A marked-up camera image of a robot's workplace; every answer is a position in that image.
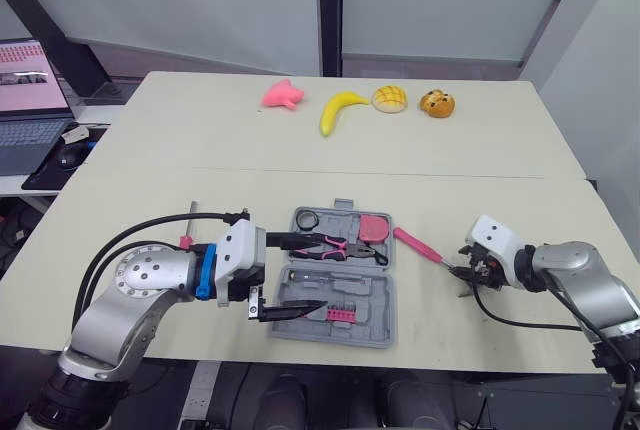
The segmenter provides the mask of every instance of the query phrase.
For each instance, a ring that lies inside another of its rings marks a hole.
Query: round bun
[[[407,108],[407,94],[400,87],[387,85],[373,94],[371,103],[384,113],[398,113]]]

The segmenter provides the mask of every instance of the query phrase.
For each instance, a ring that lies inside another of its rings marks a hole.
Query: pink screwdriver handle
[[[415,237],[412,237],[407,232],[402,230],[400,227],[396,227],[393,229],[393,236],[398,240],[402,240],[404,243],[413,248],[420,255],[427,257],[432,262],[442,263],[442,255],[436,252],[433,248],[428,246],[427,244],[421,242]]]

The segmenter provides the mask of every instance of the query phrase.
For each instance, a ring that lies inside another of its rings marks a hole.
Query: yellow banana
[[[336,121],[336,116],[342,107],[354,105],[356,103],[367,105],[369,100],[354,92],[336,93],[331,97],[324,106],[322,117],[320,117],[320,132],[322,132],[322,135],[326,137],[331,133]]]

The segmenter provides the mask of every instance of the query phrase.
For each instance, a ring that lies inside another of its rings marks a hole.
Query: wall
[[[316,0],[39,0],[65,34],[280,73],[320,71]]]
[[[587,176],[597,180],[600,196],[637,258],[639,14],[640,0],[597,0],[566,50],[556,49],[558,63],[548,78],[543,78],[544,72],[537,74],[542,75],[542,99]],[[530,74],[525,69],[525,77]]]
[[[30,37],[20,19],[13,13],[6,0],[0,0],[0,40]]]
[[[520,62],[553,0],[343,0],[345,57]]]

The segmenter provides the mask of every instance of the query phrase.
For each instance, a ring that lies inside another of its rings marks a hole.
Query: open tool case
[[[312,230],[304,231],[298,226],[296,216],[307,210],[315,213],[318,220]],[[328,305],[305,317],[274,322],[270,330],[272,336],[374,348],[387,348],[393,344],[395,290],[391,276],[385,272],[393,262],[391,217],[384,213],[355,211],[352,200],[337,199],[335,208],[297,208],[291,231],[322,233],[362,244],[358,239],[362,215],[377,215],[387,221],[389,234],[386,239],[371,247],[386,256],[388,262],[382,264],[373,257],[347,257],[345,261],[310,260],[290,252],[291,263],[280,273],[276,300],[326,300]],[[331,250],[333,248],[327,244],[309,249],[314,252]]]

